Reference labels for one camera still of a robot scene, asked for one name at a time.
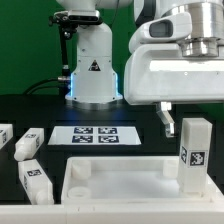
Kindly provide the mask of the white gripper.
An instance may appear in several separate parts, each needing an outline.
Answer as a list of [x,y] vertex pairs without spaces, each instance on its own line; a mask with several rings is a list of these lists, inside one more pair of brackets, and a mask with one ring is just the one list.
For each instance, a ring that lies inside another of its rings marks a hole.
[[183,57],[180,46],[144,44],[128,59],[124,98],[131,105],[156,105],[167,138],[175,136],[172,103],[224,101],[224,46],[217,57]]

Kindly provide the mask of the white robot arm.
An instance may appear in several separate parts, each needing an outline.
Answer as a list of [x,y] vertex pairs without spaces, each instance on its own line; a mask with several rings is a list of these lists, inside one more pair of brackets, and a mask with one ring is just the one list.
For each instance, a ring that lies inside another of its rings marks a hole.
[[[66,99],[88,108],[120,99],[154,104],[168,137],[169,114],[178,103],[224,101],[224,0],[56,0],[61,38],[78,35],[77,66],[63,71],[70,81]],[[134,6],[137,30],[129,41],[123,94],[112,68],[112,32],[101,9]]]

